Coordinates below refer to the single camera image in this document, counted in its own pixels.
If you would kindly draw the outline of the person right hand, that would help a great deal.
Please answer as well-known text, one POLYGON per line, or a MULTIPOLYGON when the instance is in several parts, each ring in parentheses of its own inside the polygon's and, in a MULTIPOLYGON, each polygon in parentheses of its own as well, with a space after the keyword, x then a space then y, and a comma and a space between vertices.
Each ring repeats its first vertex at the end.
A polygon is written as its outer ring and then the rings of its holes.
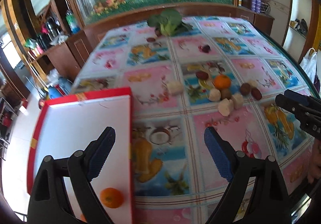
POLYGON ((312 147, 312 154, 311 154, 309 169, 307 173, 307 179, 310 184, 312 184, 315 179, 319 179, 321 177, 320 165, 321 165, 320 141, 318 139, 315 139, 312 147))

